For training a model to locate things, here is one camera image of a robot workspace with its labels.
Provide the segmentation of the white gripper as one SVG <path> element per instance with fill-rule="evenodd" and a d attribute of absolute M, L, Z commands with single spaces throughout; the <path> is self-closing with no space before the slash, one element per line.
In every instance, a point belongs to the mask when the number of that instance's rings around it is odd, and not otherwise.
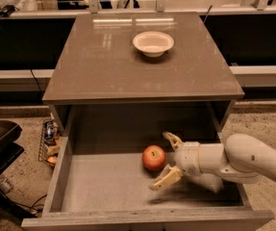
<path fill-rule="evenodd" d="M 175 151 L 174 160 L 176 167 L 166 165 L 161 174 L 149 186 L 152 191 L 163 190 L 181 180 L 185 176 L 199 176 L 199 146 L 197 141 L 182 142 L 176 135 L 163 132 L 163 137 L 169 141 Z"/>

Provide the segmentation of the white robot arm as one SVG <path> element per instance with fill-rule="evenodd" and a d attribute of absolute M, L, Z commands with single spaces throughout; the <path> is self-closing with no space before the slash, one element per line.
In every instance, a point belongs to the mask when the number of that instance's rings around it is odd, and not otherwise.
<path fill-rule="evenodd" d="M 266 177 L 276 182 L 276 150 L 252 136 L 234 134 L 224 143 L 181 141 L 170 132 L 163 137 L 174 150 L 175 165 L 164 167 L 150 185 L 152 191 L 184 177 L 213 193 L 221 191 L 225 181 L 254 184 Z"/>

